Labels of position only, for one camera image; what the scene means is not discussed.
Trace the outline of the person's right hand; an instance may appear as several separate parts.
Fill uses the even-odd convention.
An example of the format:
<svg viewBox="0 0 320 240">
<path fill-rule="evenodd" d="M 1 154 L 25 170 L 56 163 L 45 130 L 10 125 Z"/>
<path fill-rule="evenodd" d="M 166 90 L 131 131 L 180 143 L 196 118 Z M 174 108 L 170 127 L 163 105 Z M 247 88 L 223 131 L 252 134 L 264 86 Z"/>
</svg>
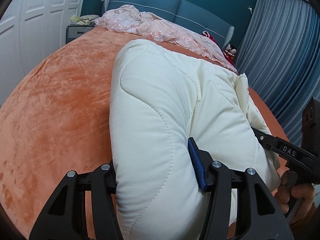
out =
<svg viewBox="0 0 320 240">
<path fill-rule="evenodd" d="M 289 177 L 289 171 L 284 172 L 281 176 L 281 184 L 275 194 L 275 199 L 284 214 L 289 211 L 289 201 L 291 198 L 301 199 L 301 205 L 295 214 L 298 219 L 301 219 L 310 211 L 316 195 L 316 189 L 311 184 L 299 184 L 289 189 Z"/>
</svg>

